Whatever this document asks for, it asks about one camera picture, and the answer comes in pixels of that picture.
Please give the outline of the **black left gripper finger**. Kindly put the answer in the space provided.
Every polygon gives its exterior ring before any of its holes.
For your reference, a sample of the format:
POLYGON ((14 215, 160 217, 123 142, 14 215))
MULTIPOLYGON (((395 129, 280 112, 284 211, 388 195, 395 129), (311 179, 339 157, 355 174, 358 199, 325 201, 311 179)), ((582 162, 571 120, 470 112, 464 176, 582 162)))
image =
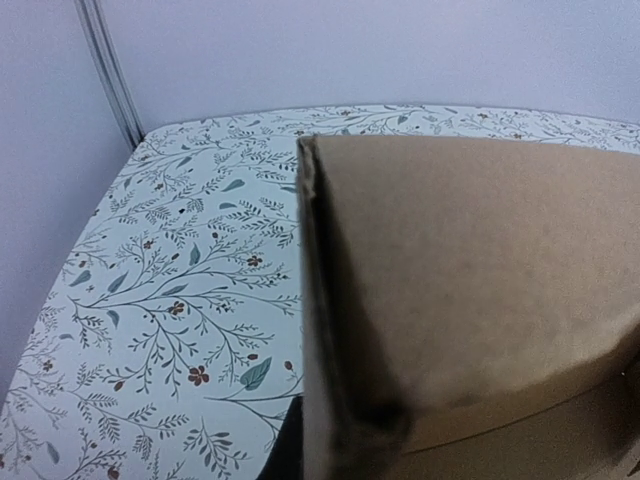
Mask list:
POLYGON ((303 398, 294 397, 259 480, 303 479, 303 398))

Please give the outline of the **brown cardboard box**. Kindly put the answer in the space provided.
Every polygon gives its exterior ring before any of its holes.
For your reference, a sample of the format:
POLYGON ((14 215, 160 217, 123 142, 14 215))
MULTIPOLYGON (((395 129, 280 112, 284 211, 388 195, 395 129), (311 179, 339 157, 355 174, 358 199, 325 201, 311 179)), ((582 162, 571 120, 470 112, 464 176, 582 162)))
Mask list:
POLYGON ((297 143, 307 479, 635 479, 639 158, 297 143))

